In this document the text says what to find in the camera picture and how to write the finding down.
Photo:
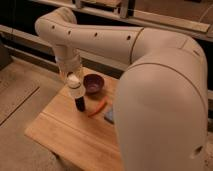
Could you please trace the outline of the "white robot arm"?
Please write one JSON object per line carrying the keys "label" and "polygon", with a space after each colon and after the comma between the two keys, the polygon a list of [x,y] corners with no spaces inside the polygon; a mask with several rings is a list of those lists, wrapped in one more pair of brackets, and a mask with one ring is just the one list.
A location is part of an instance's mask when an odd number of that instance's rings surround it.
{"label": "white robot arm", "polygon": [[204,171],[207,61],[191,37],[148,27],[80,25],[60,7],[35,22],[71,96],[85,94],[79,53],[127,64],[113,103],[125,171]]}

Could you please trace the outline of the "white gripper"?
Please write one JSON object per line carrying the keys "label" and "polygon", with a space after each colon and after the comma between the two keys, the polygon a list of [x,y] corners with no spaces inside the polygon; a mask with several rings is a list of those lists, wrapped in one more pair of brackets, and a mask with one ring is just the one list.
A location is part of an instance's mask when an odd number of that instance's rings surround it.
{"label": "white gripper", "polygon": [[64,84],[67,84],[67,74],[78,70],[79,79],[83,82],[84,71],[81,66],[81,57],[76,50],[56,50],[55,60],[60,70],[60,77]]}

